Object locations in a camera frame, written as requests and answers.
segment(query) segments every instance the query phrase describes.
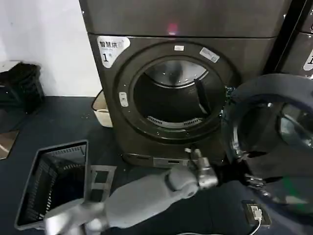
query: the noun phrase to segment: power outlet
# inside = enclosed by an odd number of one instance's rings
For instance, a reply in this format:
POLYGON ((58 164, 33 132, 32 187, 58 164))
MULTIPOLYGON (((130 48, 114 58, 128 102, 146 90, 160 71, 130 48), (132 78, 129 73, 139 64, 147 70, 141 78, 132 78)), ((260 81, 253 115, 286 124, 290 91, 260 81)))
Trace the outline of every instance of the power outlet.
POLYGON ((270 225, 271 220, 267 214, 267 212, 261 207, 261 205, 255 203, 255 201, 243 201, 242 202, 245 214, 246 214, 246 219, 249 224, 255 225, 257 223, 257 219, 255 219, 253 211, 256 211, 258 209, 261 209, 262 211, 262 225, 270 225))

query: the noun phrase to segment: white wall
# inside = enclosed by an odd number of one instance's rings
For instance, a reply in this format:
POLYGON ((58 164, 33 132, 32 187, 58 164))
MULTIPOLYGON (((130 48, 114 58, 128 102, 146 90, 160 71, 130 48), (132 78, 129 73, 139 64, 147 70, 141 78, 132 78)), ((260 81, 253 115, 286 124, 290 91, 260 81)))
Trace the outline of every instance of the white wall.
POLYGON ((0 60, 38 63, 46 95, 101 90, 78 0, 0 0, 0 60))

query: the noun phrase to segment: dryer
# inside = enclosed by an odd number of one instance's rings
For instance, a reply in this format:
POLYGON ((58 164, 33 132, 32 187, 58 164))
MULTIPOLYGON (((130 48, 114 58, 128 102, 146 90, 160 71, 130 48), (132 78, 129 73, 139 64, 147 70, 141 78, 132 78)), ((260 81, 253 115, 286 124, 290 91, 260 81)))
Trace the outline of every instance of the dryer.
POLYGON ((223 108, 259 76, 291 0, 80 0, 123 158, 223 164, 223 108))
POLYGON ((313 3, 304 1, 277 71, 313 78, 313 3))

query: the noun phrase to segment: gray basket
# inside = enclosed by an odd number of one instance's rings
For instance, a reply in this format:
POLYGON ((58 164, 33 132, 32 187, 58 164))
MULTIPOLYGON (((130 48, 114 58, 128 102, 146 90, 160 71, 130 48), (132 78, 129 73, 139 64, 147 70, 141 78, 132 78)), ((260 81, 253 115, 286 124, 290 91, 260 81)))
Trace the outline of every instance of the gray basket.
POLYGON ((87 141, 40 149, 24 189, 15 227, 43 229, 43 219, 49 210, 72 200, 87 199, 90 175, 87 141))

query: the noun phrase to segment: robotic arm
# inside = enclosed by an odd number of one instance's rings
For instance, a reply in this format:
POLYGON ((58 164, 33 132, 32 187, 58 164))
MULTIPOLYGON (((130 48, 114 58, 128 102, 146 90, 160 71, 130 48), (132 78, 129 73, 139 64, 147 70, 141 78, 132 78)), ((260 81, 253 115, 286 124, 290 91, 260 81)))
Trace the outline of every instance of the robotic arm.
POLYGON ((127 228, 169 208, 173 203, 192 197, 200 189, 218 184, 218 178, 199 149, 197 171, 175 166, 160 175, 149 175, 118 188, 105 202, 63 204, 45 216, 47 235, 86 235, 111 227, 127 228))

